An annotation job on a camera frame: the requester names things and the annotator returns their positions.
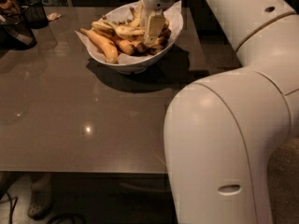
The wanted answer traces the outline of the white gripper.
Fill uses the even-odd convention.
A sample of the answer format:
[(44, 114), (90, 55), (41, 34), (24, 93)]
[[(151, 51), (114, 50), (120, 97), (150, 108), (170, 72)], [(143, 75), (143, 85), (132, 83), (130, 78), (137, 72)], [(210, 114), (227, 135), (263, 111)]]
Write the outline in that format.
[(164, 28), (164, 12), (169, 9), (176, 0), (142, 0), (144, 4), (145, 35), (144, 43), (152, 44)]

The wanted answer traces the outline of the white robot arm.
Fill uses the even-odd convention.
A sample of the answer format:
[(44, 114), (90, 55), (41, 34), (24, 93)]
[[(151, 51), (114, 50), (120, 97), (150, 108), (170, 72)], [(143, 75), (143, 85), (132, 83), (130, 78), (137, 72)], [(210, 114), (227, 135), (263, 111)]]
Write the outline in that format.
[(172, 100), (164, 152), (178, 224), (273, 224), (273, 151), (299, 133), (299, 15), (283, 0), (206, 0), (240, 68)]

